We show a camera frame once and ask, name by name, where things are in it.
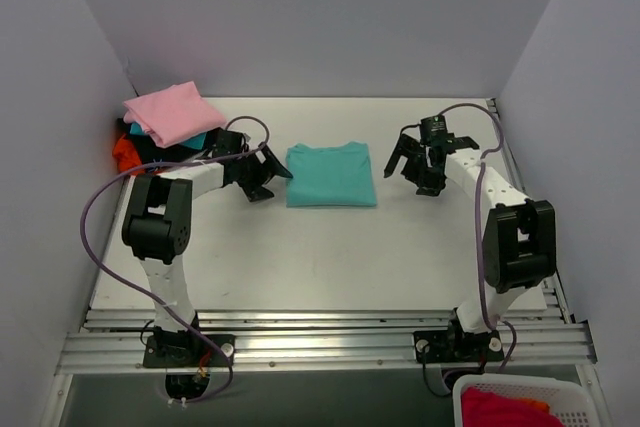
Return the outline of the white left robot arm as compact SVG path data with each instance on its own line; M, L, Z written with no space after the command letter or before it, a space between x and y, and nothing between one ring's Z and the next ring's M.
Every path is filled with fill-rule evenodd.
M274 197L266 185L275 177L293 174L271 149L262 145L255 153L244 134L214 131L214 142L203 162L163 174L141 174L133 183L122 226L122 240L131 248L147 276L156 309L153 337L166 344L166 355L179 366L194 364L202 352L198 317L188 295L183 267L192 226L192 204L213 190L236 184L250 202Z

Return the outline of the teal t shirt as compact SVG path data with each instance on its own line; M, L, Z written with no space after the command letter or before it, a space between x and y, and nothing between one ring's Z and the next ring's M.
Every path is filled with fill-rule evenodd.
M377 206L371 156L366 143L338 147L296 144L287 150L288 208Z

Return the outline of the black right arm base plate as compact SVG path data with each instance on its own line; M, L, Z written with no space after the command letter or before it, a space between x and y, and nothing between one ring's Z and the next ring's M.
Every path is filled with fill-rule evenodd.
M505 358L499 333L470 334L453 330L413 333L416 361L425 364L501 362Z

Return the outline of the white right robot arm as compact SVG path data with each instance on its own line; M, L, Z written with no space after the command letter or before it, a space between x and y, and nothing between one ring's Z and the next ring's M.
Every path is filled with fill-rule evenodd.
M443 337L459 360L479 349L479 334L494 330L517 299L556 272L553 206L519 191L486 157L469 137L446 134L424 143L401 133L384 168L388 178L405 159L401 175L418 195L436 197L453 183L473 200L478 292L455 309L458 325Z

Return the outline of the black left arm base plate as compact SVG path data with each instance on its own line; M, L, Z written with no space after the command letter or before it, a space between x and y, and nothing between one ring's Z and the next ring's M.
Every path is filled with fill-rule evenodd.
M195 368L201 365L201 359L210 352L209 366L225 367L226 361L220 354L214 353L208 344L192 334L179 333L171 338L167 335L152 334L147 338L142 365L152 369Z

